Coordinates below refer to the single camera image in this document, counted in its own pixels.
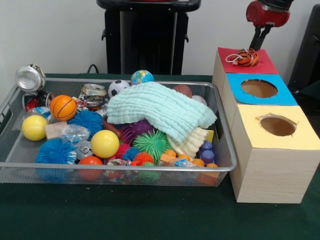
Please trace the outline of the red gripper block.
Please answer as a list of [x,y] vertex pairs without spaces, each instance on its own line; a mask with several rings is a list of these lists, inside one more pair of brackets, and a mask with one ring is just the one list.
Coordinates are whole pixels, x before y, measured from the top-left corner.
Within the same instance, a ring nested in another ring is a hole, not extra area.
[[272,27],[282,27],[290,18],[290,0],[254,0],[246,9],[246,19],[255,26],[249,48],[260,50]]

